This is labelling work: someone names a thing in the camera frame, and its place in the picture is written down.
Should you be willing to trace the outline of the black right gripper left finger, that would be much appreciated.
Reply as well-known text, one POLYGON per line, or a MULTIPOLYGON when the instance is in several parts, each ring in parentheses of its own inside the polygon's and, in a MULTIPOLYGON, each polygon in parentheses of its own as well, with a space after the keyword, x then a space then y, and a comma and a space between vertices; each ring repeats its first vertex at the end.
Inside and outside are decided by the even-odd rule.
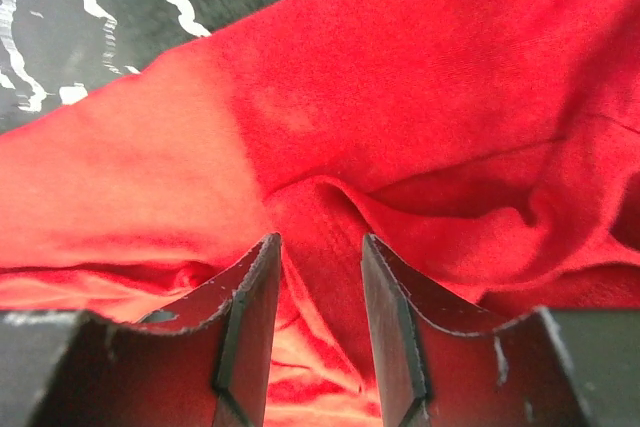
POLYGON ((281 238, 134 323, 90 311, 1 314, 5 426, 260 426, 281 238))

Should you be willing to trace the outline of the red t-shirt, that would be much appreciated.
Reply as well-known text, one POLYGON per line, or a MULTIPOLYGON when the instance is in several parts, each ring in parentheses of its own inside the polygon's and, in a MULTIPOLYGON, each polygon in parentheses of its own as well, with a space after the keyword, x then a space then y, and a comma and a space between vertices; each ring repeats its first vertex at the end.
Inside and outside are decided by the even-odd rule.
POLYGON ((135 321, 283 237, 265 422, 376 426, 365 234, 639 304, 639 0, 282 0, 1 139, 1 305, 135 321))

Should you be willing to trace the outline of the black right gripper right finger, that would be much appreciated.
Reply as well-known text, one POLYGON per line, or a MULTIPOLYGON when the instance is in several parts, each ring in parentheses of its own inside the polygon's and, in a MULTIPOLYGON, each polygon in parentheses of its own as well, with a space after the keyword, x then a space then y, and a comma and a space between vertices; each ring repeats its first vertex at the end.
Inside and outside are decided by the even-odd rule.
POLYGON ((637 311, 537 307, 507 319, 374 235, 361 269, 385 425, 638 424, 637 311))

